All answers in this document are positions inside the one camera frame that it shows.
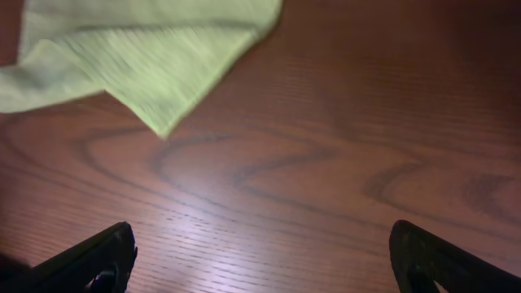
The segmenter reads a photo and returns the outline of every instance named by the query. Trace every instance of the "crumpled cloth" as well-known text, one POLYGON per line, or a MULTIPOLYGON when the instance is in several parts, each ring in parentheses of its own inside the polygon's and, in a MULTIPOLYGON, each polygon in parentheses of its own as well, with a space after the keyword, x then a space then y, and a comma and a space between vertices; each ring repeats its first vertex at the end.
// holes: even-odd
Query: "crumpled cloth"
POLYGON ((282 0, 28 0, 0 112, 101 91, 159 136, 275 25, 282 0))

